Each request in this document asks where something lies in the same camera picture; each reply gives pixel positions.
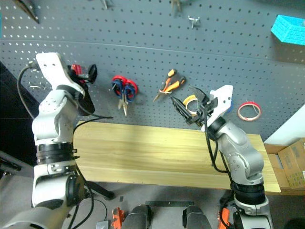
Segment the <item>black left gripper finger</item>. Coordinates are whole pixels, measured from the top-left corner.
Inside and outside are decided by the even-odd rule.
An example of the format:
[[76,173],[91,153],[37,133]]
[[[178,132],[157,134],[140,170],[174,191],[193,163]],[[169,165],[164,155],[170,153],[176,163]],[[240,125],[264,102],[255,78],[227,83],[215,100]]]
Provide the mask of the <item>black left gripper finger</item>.
[[90,83],[94,83],[97,78],[98,72],[97,72],[97,66],[96,64],[92,64],[88,68],[88,81]]
[[83,107],[85,110],[87,110],[89,113],[84,112],[80,107],[78,107],[78,115],[80,116],[88,116],[89,114],[94,113],[95,107],[93,105],[93,102],[91,100],[88,87],[84,87],[85,96],[83,96],[81,93],[79,93],[78,102],[80,103],[81,107]]

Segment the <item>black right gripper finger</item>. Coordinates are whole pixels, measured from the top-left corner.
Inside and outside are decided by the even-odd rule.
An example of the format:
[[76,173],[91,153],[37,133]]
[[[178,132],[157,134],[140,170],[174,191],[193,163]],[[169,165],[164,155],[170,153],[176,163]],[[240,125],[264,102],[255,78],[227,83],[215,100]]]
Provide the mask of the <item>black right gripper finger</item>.
[[185,119],[186,122],[190,122],[192,115],[187,111],[185,105],[176,97],[170,96],[172,104],[178,113]]
[[199,88],[189,86],[200,105],[206,105],[209,102],[209,97]]

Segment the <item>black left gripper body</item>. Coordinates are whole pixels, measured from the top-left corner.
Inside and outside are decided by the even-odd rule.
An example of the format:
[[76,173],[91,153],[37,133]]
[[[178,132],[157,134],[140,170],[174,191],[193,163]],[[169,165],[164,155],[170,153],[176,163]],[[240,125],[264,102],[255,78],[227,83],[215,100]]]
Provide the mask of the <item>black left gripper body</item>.
[[89,94],[88,93],[88,82],[89,81],[87,79],[77,75],[76,71],[74,69],[72,69],[71,65],[68,65],[68,75],[72,79],[73,82],[78,84],[85,91],[84,96]]

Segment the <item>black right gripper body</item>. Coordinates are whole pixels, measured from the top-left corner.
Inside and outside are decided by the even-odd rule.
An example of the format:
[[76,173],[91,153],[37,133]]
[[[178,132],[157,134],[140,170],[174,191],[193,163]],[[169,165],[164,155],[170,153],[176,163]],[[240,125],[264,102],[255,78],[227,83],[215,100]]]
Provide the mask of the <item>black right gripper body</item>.
[[[188,108],[188,105],[191,102],[196,102],[197,109],[196,111],[190,110]],[[185,107],[187,111],[192,115],[192,119],[190,122],[187,122],[187,124],[197,124],[198,126],[202,126],[204,123],[205,116],[208,116],[208,113],[210,113],[214,108],[216,108],[218,105],[218,99],[214,98],[212,100],[209,100],[209,102],[206,105],[200,105],[197,98],[195,96],[188,96],[185,99]]]

